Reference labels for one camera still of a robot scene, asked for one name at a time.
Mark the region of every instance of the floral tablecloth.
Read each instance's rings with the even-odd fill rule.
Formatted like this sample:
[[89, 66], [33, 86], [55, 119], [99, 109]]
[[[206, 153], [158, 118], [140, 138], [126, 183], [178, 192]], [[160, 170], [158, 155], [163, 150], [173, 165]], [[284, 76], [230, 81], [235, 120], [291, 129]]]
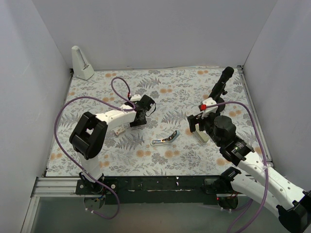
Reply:
[[[222, 70], [97, 71], [87, 81], [73, 78], [67, 101], [79, 96], [92, 96], [121, 106], [123, 101], [110, 86], [116, 76], [126, 79], [132, 94], [146, 94], [156, 101], [156, 111], [147, 118], [146, 126], [131, 129], [125, 125], [127, 130], [119, 136], [113, 131], [107, 132], [99, 154], [100, 167], [105, 176], [218, 175], [231, 163], [221, 156], [211, 140], [201, 144], [190, 133], [186, 116], [199, 113], [198, 105], [208, 97]], [[117, 80], [115, 87], [126, 96], [124, 83]], [[226, 91], [225, 100], [248, 105], [237, 70], [227, 82]], [[57, 133], [64, 148], [76, 160], [79, 158], [69, 143], [69, 136], [80, 116], [87, 111], [96, 114], [109, 110], [99, 102], [83, 99], [72, 103], [63, 112]], [[223, 115], [230, 116], [237, 126], [238, 135], [261, 153], [247, 112], [239, 105], [227, 105]], [[171, 145], [150, 146], [152, 139], [165, 138], [174, 130], [179, 130], [180, 136]], [[78, 176], [79, 172], [79, 168], [53, 142], [46, 176]]]

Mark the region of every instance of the white wall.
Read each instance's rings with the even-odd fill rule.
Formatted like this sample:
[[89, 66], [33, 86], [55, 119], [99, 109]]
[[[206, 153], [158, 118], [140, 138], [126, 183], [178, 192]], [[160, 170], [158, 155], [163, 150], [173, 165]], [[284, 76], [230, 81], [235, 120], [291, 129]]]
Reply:
[[276, 167], [311, 189], [311, 1], [278, 0], [244, 66]]
[[69, 68], [31, 0], [0, 1], [0, 231], [19, 232]]
[[236, 66], [276, 0], [33, 0], [69, 67], [80, 46], [95, 69]]

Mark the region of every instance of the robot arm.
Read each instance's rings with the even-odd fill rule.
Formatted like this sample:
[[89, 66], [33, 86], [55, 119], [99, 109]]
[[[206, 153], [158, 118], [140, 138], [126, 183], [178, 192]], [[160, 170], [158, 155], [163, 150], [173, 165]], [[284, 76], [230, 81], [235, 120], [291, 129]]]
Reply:
[[[101, 187], [88, 174], [97, 180], [104, 179], [97, 155], [103, 147], [106, 133], [125, 123], [130, 123], [131, 127], [145, 125], [146, 113], [155, 104], [155, 101], [147, 95], [142, 98], [140, 95], [134, 95], [131, 101], [136, 106], [133, 111], [112, 110], [95, 115], [90, 112], [84, 113], [69, 138], [74, 150], [78, 152], [82, 167], [86, 170], [80, 173], [80, 178], [95, 193]], [[121, 106], [121, 109], [132, 108], [129, 103]]]
[[[269, 193], [266, 206], [275, 215], [277, 210], [279, 221], [287, 230], [293, 233], [303, 232], [311, 223], [311, 191], [306, 192], [289, 182], [273, 168], [265, 167], [253, 148], [236, 135], [236, 126], [231, 118], [220, 115], [225, 105], [222, 105], [222, 108], [218, 106], [207, 108], [207, 106], [223, 102], [220, 96], [226, 94], [225, 82], [232, 77], [233, 72], [233, 68], [227, 67], [208, 99], [199, 106], [202, 112], [196, 116], [187, 117], [190, 131], [195, 131], [195, 125], [198, 124], [199, 130], [206, 131], [213, 142], [220, 147], [220, 153], [226, 160], [252, 175], [261, 185], [265, 184], [264, 170], [268, 169]], [[261, 202], [263, 186], [250, 182], [236, 170], [231, 173], [227, 172], [225, 175], [229, 177], [231, 187], [235, 191]]]

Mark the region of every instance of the purple cable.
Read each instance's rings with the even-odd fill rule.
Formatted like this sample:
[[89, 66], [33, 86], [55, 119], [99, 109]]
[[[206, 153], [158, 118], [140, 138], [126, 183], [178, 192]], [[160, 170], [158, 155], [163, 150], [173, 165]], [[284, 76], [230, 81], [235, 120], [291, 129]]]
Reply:
[[[256, 129], [256, 126], [255, 126], [255, 122], [254, 122], [254, 119], [252, 117], [252, 114], [250, 112], [250, 110], [248, 109], [248, 107], [243, 104], [243, 103], [240, 103], [240, 102], [236, 102], [236, 101], [228, 101], [228, 102], [223, 102], [223, 103], [217, 103], [217, 104], [214, 104], [214, 105], [211, 105], [211, 106], [207, 106], [207, 108], [212, 108], [212, 107], [216, 107], [216, 106], [221, 106], [221, 105], [224, 105], [224, 104], [238, 104], [238, 105], [241, 105], [243, 106], [246, 110], [247, 110], [247, 113], [249, 114], [250, 118], [251, 118], [251, 121], [252, 121], [252, 124], [253, 124], [253, 127], [254, 127], [254, 131], [255, 131], [255, 135], [256, 135], [256, 138], [258, 140], [258, 143], [259, 143], [259, 146], [260, 146], [260, 149], [261, 149], [261, 152], [262, 152], [262, 159], [263, 159], [263, 164], [265, 166], [267, 166], [267, 158], [264, 154], [264, 150], [263, 150], [263, 146], [262, 146], [262, 143], [260, 141], [260, 138], [259, 138], [259, 135], [258, 135], [258, 131]], [[236, 233], [240, 233], [242, 231], [244, 231], [249, 225], [252, 224], [252, 222], [258, 217], [258, 215], [260, 214], [260, 212], [262, 211], [263, 209], [263, 206], [264, 206], [264, 203], [266, 202], [266, 199], [267, 199], [267, 194], [268, 194], [268, 185], [269, 185], [269, 175], [268, 175], [268, 169], [265, 169], [265, 175], [266, 175], [266, 181], [265, 181], [265, 185], [264, 185], [264, 193], [263, 193], [263, 197], [262, 197], [262, 201], [261, 201], [261, 204], [260, 204], [260, 207], [259, 209], [256, 211], [256, 213], [254, 214], [254, 216], [242, 227], [240, 228]], [[228, 228], [227, 230], [227, 233], [230, 232], [231, 228], [233, 227], [233, 225], [244, 215], [244, 213], [246, 212], [246, 210], [244, 210], [235, 220], [234, 222], [230, 225], [230, 227]]]
[[132, 109], [121, 109], [121, 108], [118, 108], [118, 107], [116, 107], [116, 106], [113, 106], [113, 105], [111, 105], [111, 104], [109, 104], [109, 103], [107, 103], [107, 102], [105, 102], [105, 101], [102, 101], [102, 100], [100, 100], [100, 99], [97, 99], [97, 98], [94, 98], [94, 97], [91, 97], [91, 96], [82, 96], [82, 97], [77, 97], [77, 98], [74, 98], [74, 99], [68, 101], [68, 102], [61, 108], [61, 110], [59, 111], [59, 113], [58, 113], [58, 115], [57, 115], [57, 117], [56, 117], [55, 123], [54, 123], [54, 137], [55, 137], [55, 140], [56, 140], [56, 142], [57, 142], [59, 148], [63, 151], [63, 153], [64, 153], [71, 161], [73, 161], [83, 172], [85, 172], [93, 181], [95, 181], [96, 183], [98, 183], [98, 184], [100, 184], [101, 186], [103, 186], [103, 187], [105, 187], [106, 189], [108, 189], [108, 190], [116, 197], [117, 204], [118, 204], [118, 208], [117, 208], [116, 213], [115, 213], [113, 216], [110, 216], [110, 217], [104, 216], [103, 214], [101, 214], [101, 213], [99, 213], [99, 212], [97, 212], [97, 211], [93, 211], [93, 210], [89, 210], [89, 209], [88, 209], [90, 212], [92, 212], [92, 213], [94, 213], [94, 214], [97, 214], [97, 215], [99, 215], [100, 217], [103, 217], [103, 218], [105, 218], [105, 219], [113, 219], [115, 216], [118, 215], [118, 213], [119, 213], [119, 211], [120, 211], [120, 200], [119, 200], [119, 198], [118, 198], [118, 195], [117, 195], [117, 194], [115, 193], [115, 191], [113, 191], [110, 187], [108, 187], [108, 186], [105, 185], [104, 183], [99, 182], [97, 179], [95, 179], [94, 177], [92, 177], [91, 175], [89, 175], [88, 172], [87, 172], [77, 161], [75, 161], [74, 158], [72, 158], [72, 157], [65, 151], [65, 149], [62, 147], [62, 145], [61, 145], [61, 143], [59, 142], [59, 139], [58, 139], [58, 137], [57, 137], [57, 125], [58, 125], [58, 120], [59, 120], [59, 118], [60, 118], [60, 116], [61, 116], [63, 110], [64, 110], [69, 104], [71, 104], [72, 102], [74, 102], [74, 101], [76, 101], [76, 100], [80, 100], [80, 99], [91, 99], [91, 100], [96, 100], [96, 101], [98, 101], [98, 102], [100, 102], [100, 103], [106, 104], [106, 105], [108, 105], [109, 107], [114, 108], [114, 109], [117, 109], [117, 110], [120, 110], [120, 111], [123, 110], [123, 111], [128, 112], [128, 111], [133, 111], [133, 110], [135, 110], [135, 105], [134, 105], [134, 103], [131, 102], [131, 101], [129, 101], [129, 100], [127, 100], [127, 99], [124, 98], [123, 96], [121, 96], [121, 95], [115, 90], [115, 88], [113, 87], [113, 81], [114, 81], [115, 79], [121, 79], [122, 81], [124, 81], [125, 84], [126, 84], [126, 86], [127, 86], [127, 88], [128, 88], [128, 91], [129, 91], [129, 93], [130, 93], [130, 87], [129, 87], [129, 85], [127, 84], [127, 82], [126, 82], [123, 78], [119, 78], [119, 77], [115, 77], [115, 78], [111, 81], [111, 87], [112, 87], [113, 91], [114, 91], [119, 97], [121, 97], [123, 100], [127, 101], [128, 103], [130, 103], [130, 104], [133, 106]]
[[113, 79], [111, 80], [111, 88], [112, 88], [112, 90], [116, 93], [117, 96], [119, 96], [121, 99], [123, 99], [123, 100], [125, 100], [125, 101], [128, 102], [128, 100], [127, 100], [126, 98], [124, 98], [122, 95], [120, 95], [120, 94], [115, 90], [115, 88], [113, 87], [113, 82], [114, 82], [116, 79], [120, 79], [120, 80], [122, 80], [122, 81], [125, 83], [125, 85], [127, 86], [127, 89], [128, 89], [128, 96], [131, 94], [130, 86], [129, 86], [129, 85], [127, 84], [127, 82], [126, 82], [123, 78], [121, 78], [121, 77], [115, 77], [115, 78], [113, 78]]
[[227, 233], [230, 232], [231, 228], [233, 227], [233, 225], [246, 213], [246, 211], [249, 209], [249, 207], [251, 207], [253, 200], [251, 199], [248, 203], [247, 203], [247, 208], [240, 213], [240, 215], [231, 223], [230, 227], [227, 230]]

